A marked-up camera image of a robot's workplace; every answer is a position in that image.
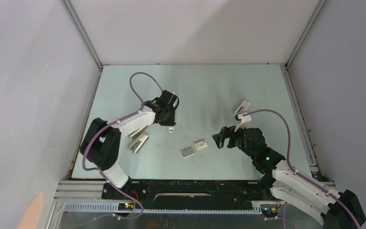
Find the white staple box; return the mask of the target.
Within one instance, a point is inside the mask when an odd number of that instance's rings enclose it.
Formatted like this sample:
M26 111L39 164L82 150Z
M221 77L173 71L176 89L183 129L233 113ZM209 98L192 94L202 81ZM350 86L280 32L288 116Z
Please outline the white staple box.
M195 142L194 147L198 151L198 150L202 150L204 148L207 148L208 144L207 144L206 140L202 139L202 140L199 140L199 141Z

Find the white small stapler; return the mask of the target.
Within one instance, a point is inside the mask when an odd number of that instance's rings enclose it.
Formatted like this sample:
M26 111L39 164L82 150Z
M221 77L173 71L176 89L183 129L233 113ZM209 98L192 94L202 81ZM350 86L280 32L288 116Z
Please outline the white small stapler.
M168 127L168 131L169 131L169 133L173 133L173 132L174 132L174 130L175 130L175 126L169 126L169 127Z

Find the grey staple strip block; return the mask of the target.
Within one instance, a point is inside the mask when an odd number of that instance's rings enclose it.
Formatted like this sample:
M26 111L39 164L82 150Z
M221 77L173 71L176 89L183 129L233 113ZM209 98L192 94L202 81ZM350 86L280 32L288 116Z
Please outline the grey staple strip block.
M194 149L192 147L186 148L182 150L183 158L187 158L194 155Z

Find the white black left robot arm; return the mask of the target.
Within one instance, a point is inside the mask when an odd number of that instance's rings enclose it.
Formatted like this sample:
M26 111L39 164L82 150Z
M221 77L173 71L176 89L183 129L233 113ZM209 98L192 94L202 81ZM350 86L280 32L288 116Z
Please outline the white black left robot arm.
M115 195L122 199L129 197L132 192L131 179L118 163L122 139L153 124L168 128L175 126L179 102L175 93L163 90L159 97L144 102L137 111L113 122L94 119L80 146L82 168L89 171L86 162L93 163L95 166L91 170L98 171L108 183L114 185Z

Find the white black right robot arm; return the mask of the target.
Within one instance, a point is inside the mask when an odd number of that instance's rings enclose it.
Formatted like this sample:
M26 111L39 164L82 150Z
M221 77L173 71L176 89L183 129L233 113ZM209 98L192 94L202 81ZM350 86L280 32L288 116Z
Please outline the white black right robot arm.
M359 229L366 216L355 193L340 192L307 177L286 158L268 147L259 128L223 127L212 136L217 147L237 147L251 158L263 177L258 181L258 193L263 199L283 200L315 219L325 229Z

